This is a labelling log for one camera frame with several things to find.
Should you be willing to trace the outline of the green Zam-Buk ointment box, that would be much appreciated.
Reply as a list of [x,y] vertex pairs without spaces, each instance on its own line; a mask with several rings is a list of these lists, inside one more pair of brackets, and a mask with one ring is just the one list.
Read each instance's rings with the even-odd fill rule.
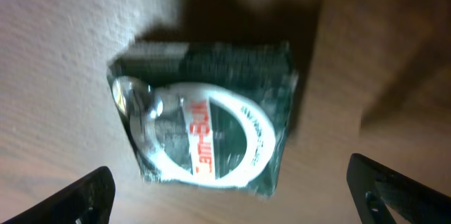
[[135,42],[107,65],[148,183],[272,196],[298,75],[288,42]]

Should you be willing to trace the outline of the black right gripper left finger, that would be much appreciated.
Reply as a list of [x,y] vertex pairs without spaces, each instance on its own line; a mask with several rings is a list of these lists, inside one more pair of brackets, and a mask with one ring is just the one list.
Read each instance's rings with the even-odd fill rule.
[[108,224],[115,192],[110,169],[101,166],[5,224]]

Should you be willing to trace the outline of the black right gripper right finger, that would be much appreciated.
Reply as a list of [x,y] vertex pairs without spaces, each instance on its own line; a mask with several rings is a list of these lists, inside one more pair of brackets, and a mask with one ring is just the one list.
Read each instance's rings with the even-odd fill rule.
[[449,223],[450,197],[362,154],[350,156],[347,184],[362,223]]

